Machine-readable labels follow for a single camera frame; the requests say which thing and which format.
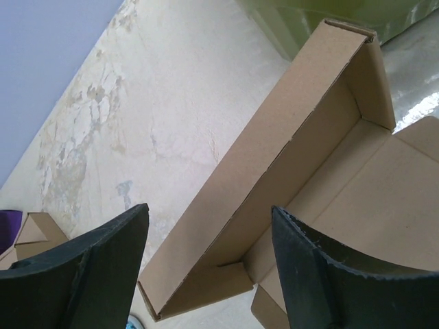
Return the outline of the brown cardboard paper box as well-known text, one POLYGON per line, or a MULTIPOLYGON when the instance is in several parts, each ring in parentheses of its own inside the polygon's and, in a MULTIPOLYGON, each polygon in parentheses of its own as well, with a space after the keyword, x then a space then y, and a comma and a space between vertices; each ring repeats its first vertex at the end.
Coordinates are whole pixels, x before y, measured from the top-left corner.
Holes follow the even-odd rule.
POLYGON ((274 206, 359 252, 438 272, 438 120, 396 131, 374 31, 323 20, 139 278, 155 320, 255 290, 290 328, 274 206))

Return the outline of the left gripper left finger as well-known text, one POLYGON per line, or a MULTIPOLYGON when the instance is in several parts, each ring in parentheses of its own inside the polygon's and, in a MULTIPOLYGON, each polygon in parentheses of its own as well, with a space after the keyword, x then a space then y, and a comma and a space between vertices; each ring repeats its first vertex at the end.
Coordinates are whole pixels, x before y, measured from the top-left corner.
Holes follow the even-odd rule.
POLYGON ((149 229, 138 204, 1 271, 2 328, 125 328, 149 229))

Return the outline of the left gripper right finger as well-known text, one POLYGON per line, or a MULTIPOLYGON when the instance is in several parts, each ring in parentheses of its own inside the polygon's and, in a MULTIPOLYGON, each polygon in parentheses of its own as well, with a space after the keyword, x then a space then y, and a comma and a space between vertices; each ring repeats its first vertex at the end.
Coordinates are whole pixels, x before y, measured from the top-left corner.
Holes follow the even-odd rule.
POLYGON ((438 272, 359 252, 281 207, 271 215, 290 328, 438 327, 438 272))

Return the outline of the blue zigzag sponge pad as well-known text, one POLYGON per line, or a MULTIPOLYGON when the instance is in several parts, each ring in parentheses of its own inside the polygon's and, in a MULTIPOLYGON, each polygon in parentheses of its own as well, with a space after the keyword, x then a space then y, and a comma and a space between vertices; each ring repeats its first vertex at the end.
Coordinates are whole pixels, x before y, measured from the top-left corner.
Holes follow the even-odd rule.
POLYGON ((140 319, 134 315, 128 316, 128 321, 126 324, 126 329, 145 329, 144 325, 141 323, 140 319))

